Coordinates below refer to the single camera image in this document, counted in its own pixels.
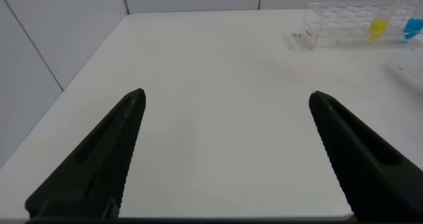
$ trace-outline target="plastic test tube rack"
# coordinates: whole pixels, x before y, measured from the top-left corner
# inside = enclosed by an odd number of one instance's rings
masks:
[[[417,7],[417,2],[310,3],[301,27],[301,39],[311,49],[338,46],[341,41],[370,44],[369,28],[376,18],[385,14],[389,15],[387,29],[377,40],[404,43],[404,28],[415,16]]]

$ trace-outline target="yellow object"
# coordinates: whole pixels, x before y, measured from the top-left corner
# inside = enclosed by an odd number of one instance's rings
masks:
[[[374,42],[379,37],[385,33],[386,29],[388,28],[388,21],[381,18],[376,18],[373,20],[369,27],[369,41]]]

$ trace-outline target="white tabletop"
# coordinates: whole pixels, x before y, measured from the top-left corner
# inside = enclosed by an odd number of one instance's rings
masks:
[[[422,167],[420,100],[386,69],[399,50],[297,50],[302,16],[127,16],[0,169],[0,217],[27,217],[27,197],[138,87],[147,107],[121,217],[348,217],[315,90]]]

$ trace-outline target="red mark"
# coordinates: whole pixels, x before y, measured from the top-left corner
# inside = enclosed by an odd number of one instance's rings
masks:
[[[313,36],[311,35],[311,33],[310,33],[308,30],[306,30],[305,32],[306,32],[306,33],[307,33],[307,35],[309,35],[310,37],[313,37]]]

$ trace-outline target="blue object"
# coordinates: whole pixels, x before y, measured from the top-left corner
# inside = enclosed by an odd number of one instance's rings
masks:
[[[410,39],[420,33],[423,28],[423,19],[409,19],[404,27],[405,39]]]

